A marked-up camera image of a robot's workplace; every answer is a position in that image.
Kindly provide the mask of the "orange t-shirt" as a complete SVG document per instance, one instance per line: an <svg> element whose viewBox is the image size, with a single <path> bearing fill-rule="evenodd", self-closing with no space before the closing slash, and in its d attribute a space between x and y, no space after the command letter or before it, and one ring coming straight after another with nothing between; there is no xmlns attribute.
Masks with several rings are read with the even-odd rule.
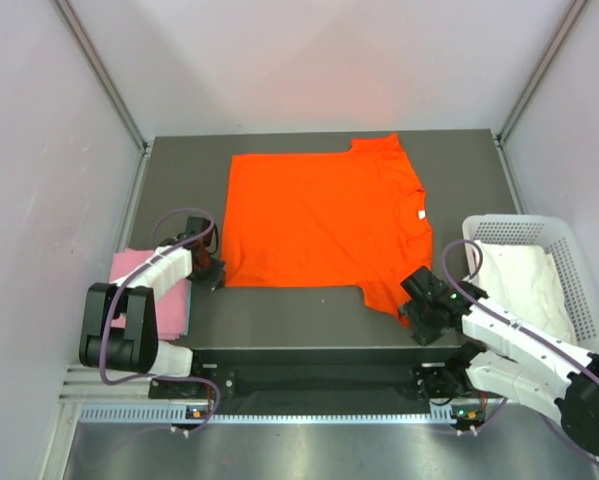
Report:
<svg viewBox="0 0 599 480"><path fill-rule="evenodd" d="M235 155L221 259L231 288L358 287L404 322L401 283L433 263L426 190L395 133L342 152Z"/></svg>

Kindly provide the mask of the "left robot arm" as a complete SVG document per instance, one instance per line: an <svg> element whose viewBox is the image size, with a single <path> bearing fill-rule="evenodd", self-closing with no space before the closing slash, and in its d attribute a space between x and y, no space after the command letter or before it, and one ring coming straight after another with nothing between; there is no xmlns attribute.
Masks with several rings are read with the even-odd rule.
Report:
<svg viewBox="0 0 599 480"><path fill-rule="evenodd" d="M156 377L188 397L205 387L206 374L195 366L194 351L158 335L157 303L179 282L210 291L225 283L225 263L215 257L219 229L214 218L199 208L181 208L166 217L179 213L189 215L184 232L160 242L128 274L87 290L78 358L98 369L105 385Z"/></svg>

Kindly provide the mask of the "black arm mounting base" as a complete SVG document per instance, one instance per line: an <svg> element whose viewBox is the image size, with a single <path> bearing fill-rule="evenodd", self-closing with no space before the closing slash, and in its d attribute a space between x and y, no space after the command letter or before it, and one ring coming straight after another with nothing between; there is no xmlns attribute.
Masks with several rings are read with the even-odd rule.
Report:
<svg viewBox="0 0 599 480"><path fill-rule="evenodd" d="M224 399L256 393L389 391L406 398L472 394L464 369L477 354L462 347L196 349L193 372Z"/></svg>

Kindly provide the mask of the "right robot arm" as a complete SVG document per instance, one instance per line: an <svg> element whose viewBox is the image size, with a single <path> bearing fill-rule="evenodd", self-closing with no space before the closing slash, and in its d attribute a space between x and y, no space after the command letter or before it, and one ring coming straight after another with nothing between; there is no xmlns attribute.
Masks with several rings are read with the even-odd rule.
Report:
<svg viewBox="0 0 599 480"><path fill-rule="evenodd" d="M481 288L450 286L421 267L401 283L400 308L422 346L456 330L467 341L440 367L413 375L429 399L474 391L512 400L560 425L567 438L599 457L599 352L571 345L523 321Z"/></svg>

